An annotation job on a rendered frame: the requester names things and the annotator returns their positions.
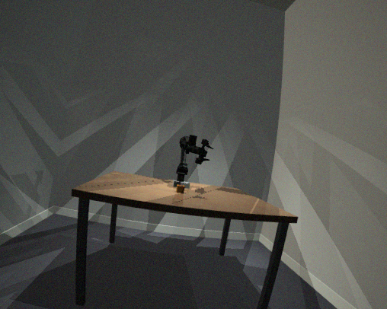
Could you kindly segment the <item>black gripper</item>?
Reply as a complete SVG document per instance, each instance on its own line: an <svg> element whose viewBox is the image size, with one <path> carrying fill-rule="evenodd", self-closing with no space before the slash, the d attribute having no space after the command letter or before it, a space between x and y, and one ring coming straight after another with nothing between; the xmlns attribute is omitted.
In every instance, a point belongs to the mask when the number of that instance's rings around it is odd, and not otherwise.
<svg viewBox="0 0 387 309"><path fill-rule="evenodd" d="M197 164L202 164L203 161L210 161L209 159L201 158L205 146L208 147L208 148L213 149L212 147L209 146L209 143L208 143L208 142L209 142L208 140L203 139L202 142L201 142L201 144L203 144L202 148L201 148L201 147L198 147L198 146L194 146L194 147L192 148L192 153L199 155L199 157L196 158L196 160L195 160L195 162L196 162Z"/></svg>

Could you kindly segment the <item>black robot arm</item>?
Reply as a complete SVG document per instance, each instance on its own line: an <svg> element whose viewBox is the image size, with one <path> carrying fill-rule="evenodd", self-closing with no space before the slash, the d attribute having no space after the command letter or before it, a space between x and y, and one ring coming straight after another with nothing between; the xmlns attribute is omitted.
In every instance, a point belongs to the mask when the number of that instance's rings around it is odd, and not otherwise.
<svg viewBox="0 0 387 309"><path fill-rule="evenodd" d="M178 165L176 174L178 174L178 178L176 181L184 182L184 175L187 175L188 168L186 164L186 154L192 152L192 148L196 146L196 135L184 136L180 139L180 147L181 147L181 162ZM207 151L203 150L203 154L201 158L206 157ZM179 172L179 173L178 173ZM183 173L183 174L180 174Z"/></svg>

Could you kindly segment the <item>orange block with dark square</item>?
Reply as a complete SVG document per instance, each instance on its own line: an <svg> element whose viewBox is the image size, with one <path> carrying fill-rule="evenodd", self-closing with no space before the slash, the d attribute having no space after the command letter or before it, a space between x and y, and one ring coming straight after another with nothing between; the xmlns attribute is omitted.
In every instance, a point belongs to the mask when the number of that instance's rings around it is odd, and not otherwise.
<svg viewBox="0 0 387 309"><path fill-rule="evenodd" d="M177 193L184 193L184 186L177 185L176 192Z"/></svg>

